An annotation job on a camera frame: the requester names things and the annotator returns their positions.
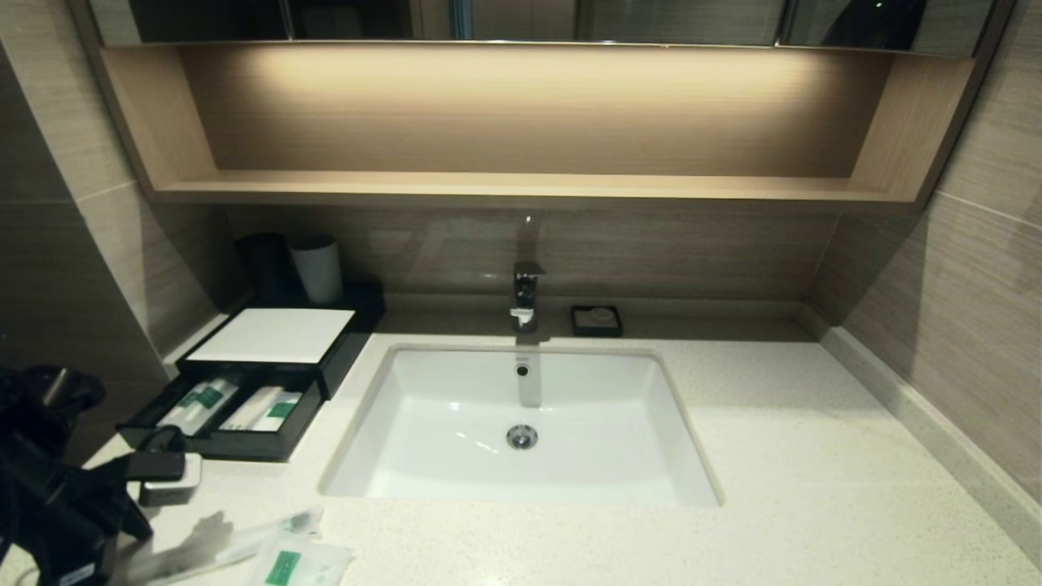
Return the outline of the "toothbrush clear sleeve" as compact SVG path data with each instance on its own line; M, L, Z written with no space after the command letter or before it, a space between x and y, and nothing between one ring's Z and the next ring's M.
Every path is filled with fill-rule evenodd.
M199 520L187 540L171 550L126 550L120 556L114 586L170 586L256 556L269 540L289 534L321 535L323 505L279 517L272 522L237 529L222 512Z

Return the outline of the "toothbrush green label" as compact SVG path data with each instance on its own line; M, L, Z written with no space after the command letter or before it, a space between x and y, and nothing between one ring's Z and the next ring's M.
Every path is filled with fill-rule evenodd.
M194 436L206 423L220 407L223 407L241 387L241 382L237 376L219 376L202 383L199 390L190 393L192 400L180 413L179 428L187 436Z

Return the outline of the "grey plastic cup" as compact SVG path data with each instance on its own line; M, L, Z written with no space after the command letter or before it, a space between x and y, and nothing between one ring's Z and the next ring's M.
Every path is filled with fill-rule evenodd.
M289 237L287 246L311 303L338 303L343 296L343 282L334 238L328 234L298 234Z

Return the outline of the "black amenity drawer box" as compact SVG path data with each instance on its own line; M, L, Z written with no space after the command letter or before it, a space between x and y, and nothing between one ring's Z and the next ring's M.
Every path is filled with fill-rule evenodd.
M252 303L230 314L174 364L179 372L302 375L331 400L386 314L379 283L349 283L331 307Z

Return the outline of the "narrow white packet green label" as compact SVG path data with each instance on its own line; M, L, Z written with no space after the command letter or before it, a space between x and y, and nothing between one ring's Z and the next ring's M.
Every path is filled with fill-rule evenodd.
M185 424L197 414L200 408L199 396L204 392L206 388L205 382L197 383L194 388L187 392L185 396L180 398L180 400L175 405L174 408L170 409L163 416L159 422L156 423L157 428L160 426L178 426L183 428Z

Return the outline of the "small sachet green label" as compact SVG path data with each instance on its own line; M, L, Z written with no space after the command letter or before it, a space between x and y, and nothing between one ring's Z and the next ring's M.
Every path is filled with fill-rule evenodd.
M354 550L289 533L267 540L239 586L340 586Z

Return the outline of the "flat white packet green label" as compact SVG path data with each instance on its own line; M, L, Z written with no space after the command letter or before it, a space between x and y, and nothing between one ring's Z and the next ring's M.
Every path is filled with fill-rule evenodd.
M251 431L278 431L300 402L302 394L284 389L263 388L260 415L251 424Z

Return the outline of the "black cup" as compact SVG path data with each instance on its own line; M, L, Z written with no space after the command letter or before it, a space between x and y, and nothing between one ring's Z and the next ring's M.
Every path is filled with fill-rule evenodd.
M282 234L249 234L237 238L234 247L258 300L280 303L293 295L291 260Z

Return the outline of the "chrome faucet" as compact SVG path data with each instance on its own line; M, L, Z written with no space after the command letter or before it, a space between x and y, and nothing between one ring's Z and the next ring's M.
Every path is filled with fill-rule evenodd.
M537 329L537 280L546 274L537 259L537 244L542 230L543 216L525 212L516 233L516 260L511 266L511 326L518 334L531 334Z

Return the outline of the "white sink basin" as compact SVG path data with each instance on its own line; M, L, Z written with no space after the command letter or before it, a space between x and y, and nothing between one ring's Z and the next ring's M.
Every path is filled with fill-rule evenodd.
M505 434L537 430L535 448ZM398 346L320 483L324 496L717 508L723 497L654 355Z

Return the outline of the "black soap dish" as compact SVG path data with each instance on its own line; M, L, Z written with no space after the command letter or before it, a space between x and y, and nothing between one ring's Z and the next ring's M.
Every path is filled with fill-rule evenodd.
M615 310L615 323L600 324L589 319L589 309L594 307L610 307ZM573 306L570 311L572 329L577 337L585 338L621 338L623 322L614 306Z

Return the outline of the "mirror cabinet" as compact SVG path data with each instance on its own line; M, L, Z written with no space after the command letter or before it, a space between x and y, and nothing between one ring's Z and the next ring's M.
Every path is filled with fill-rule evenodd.
M997 0L85 0L105 46L280 41L974 54Z

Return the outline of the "wooden wall shelf niche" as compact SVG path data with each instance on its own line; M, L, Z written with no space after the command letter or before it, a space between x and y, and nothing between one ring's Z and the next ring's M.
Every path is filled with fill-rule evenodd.
M440 43L90 46L160 203L919 211L985 55Z

